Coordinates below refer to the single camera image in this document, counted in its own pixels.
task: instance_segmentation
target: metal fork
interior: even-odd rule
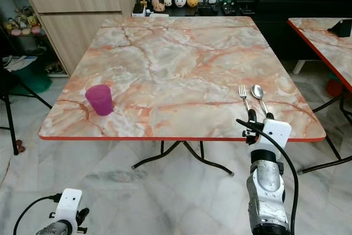
[[[238,94],[243,99],[244,105],[246,106],[246,109],[247,109],[247,112],[248,112],[249,106],[248,106],[247,99],[246,99],[247,98],[246,86],[239,85],[238,86]]]

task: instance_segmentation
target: wooden cabinet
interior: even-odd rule
[[[122,16],[119,13],[98,14],[58,14],[42,15],[45,28],[56,49],[64,58],[67,71],[72,74],[90,43],[94,39],[99,27],[106,18]]]
[[[136,0],[29,0],[71,75],[106,18],[130,17]]]

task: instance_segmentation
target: spoon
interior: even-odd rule
[[[260,104],[263,107],[264,111],[265,111],[265,115],[267,115],[269,113],[268,109],[266,108],[264,101],[263,101],[263,97],[264,97],[264,91],[263,89],[260,87],[260,85],[254,85],[252,86],[252,95],[253,97],[255,97],[256,99],[260,100]]]

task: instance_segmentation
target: marble floor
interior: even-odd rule
[[[285,64],[288,71],[293,65]],[[328,70],[321,62],[305,65],[292,76],[311,107],[330,97],[324,90]],[[67,79],[54,79],[42,97],[54,103]],[[9,133],[0,130],[0,234],[12,234],[14,224],[33,200],[83,190],[82,207],[91,212],[84,222],[88,234],[243,235],[251,234],[246,179],[250,159],[243,143],[205,143],[205,155],[235,172],[205,166],[184,147],[169,156],[131,170],[131,165],[160,151],[153,141],[44,141],[37,131],[48,108],[35,99],[12,97],[18,138],[26,151],[12,155]],[[1,125],[7,124],[0,105]],[[338,104],[318,113],[342,156],[352,154],[352,127]],[[289,143],[288,155],[297,169],[334,159],[325,141]],[[352,163],[299,176],[296,234],[352,234]],[[286,166],[285,207],[290,215],[293,178]],[[18,229],[35,234],[48,224],[56,205],[43,201],[31,209]]]

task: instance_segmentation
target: black chair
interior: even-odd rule
[[[28,95],[11,94],[10,93],[11,88],[15,87],[16,85],[22,86],[25,90],[28,91],[29,94]],[[12,120],[12,114],[11,114],[9,95],[35,97],[40,102],[42,102],[44,105],[46,105],[49,109],[51,109],[52,106],[49,105],[48,102],[46,102],[44,99],[42,99],[38,94],[36,94],[28,86],[26,86],[20,80],[20,78],[18,76],[7,71],[4,68],[2,58],[0,58],[0,100],[5,102],[7,118],[9,120],[9,127],[1,127],[0,126],[0,129],[10,130],[13,152],[14,152],[14,155],[17,155],[19,153],[19,150],[20,150],[20,152],[24,151],[24,147],[21,146],[21,144],[22,144],[21,140],[16,140],[15,129],[13,126],[13,120]]]

